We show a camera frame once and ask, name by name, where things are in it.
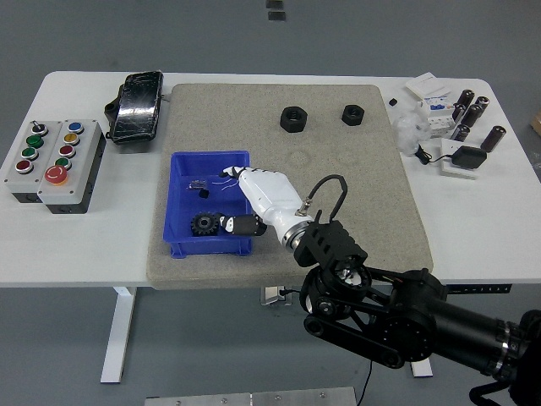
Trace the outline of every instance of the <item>blue plastic bin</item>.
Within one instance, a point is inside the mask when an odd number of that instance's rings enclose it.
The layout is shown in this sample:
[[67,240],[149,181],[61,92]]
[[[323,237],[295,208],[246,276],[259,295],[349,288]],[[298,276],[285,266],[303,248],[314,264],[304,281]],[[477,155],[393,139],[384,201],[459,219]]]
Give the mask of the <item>blue plastic bin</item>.
[[[250,214],[252,208],[235,180],[218,175],[226,167],[249,166],[247,151],[175,152],[171,155],[169,192],[163,239],[171,245],[171,257],[185,258],[196,254],[249,255],[252,239],[227,233],[222,228],[216,236],[194,237],[190,223],[201,212],[223,213],[228,216]],[[199,197],[198,190],[189,189],[194,180],[207,183],[209,197]]]

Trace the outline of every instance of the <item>table leg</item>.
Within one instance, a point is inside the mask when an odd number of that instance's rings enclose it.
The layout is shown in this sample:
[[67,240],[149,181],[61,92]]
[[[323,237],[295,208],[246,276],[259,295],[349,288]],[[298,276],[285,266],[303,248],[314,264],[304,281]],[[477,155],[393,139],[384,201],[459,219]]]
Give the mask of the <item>table leg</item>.
[[128,345],[129,325],[132,321],[137,288],[115,287],[117,306],[112,317],[109,344],[103,362],[101,383],[120,383],[124,365],[124,355]]
[[423,359],[422,361],[412,362],[412,373],[416,378],[428,378],[432,376],[432,366],[430,366],[430,359]]
[[266,286],[261,288],[261,304],[263,306],[280,304],[289,306],[292,303],[291,294],[281,295],[284,286]]

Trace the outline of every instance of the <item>white table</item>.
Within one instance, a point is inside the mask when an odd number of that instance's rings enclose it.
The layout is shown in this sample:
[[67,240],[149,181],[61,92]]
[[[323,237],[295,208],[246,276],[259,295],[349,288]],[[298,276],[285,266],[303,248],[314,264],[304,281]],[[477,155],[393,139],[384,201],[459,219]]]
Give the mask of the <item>white table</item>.
[[[11,162],[30,120],[98,119],[117,95],[128,73],[55,72],[39,89],[14,146]],[[377,85],[391,120],[413,108],[405,89],[409,78],[314,77],[234,74],[165,74],[166,95],[179,83],[284,83]],[[490,105],[468,141],[481,143],[494,125],[507,135],[479,169],[479,178],[442,176],[437,164],[423,166],[403,157],[434,259],[433,273],[443,283],[540,283],[536,256],[541,240],[541,187],[494,92],[482,80],[446,79],[455,100],[463,89],[487,96]],[[101,162],[90,209],[84,215],[51,214],[44,205],[20,204],[0,188],[0,287],[115,287],[117,309],[102,381],[119,381],[134,302],[134,288],[149,286],[145,276],[164,124],[145,154],[123,154],[111,142]],[[424,143],[439,155],[439,140]],[[6,173],[6,165],[0,176]]]

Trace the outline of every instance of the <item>gray floor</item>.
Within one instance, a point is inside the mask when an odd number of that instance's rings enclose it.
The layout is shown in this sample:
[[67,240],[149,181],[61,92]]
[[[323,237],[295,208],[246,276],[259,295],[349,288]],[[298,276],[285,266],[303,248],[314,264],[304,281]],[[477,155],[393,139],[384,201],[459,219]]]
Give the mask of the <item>gray floor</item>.
[[[55,70],[333,74],[487,80],[533,163],[541,138],[537,1],[265,0],[0,2],[0,159],[43,77]],[[541,287],[454,297],[518,321]],[[303,312],[262,308],[259,291],[140,289],[123,383],[99,383],[112,289],[0,289],[0,404],[142,405],[145,397],[355,386],[369,363],[309,336]],[[434,357],[436,375],[374,368],[363,403],[463,405],[490,379]],[[497,397],[512,404],[505,394]]]

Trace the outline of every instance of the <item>black power adapter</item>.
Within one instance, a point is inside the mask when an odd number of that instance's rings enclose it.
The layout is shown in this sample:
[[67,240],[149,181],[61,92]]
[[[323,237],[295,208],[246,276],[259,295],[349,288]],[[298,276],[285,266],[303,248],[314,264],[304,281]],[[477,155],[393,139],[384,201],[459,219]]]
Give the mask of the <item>black power adapter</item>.
[[486,159],[486,151],[474,146],[463,145],[451,155],[452,164],[465,169],[477,169]]
[[461,146],[452,155],[443,155],[432,161],[432,156],[425,152],[421,146],[418,147],[415,156],[423,165],[434,163],[443,158],[450,158],[453,165],[463,167],[464,169],[477,169],[487,159],[487,152],[474,146]]

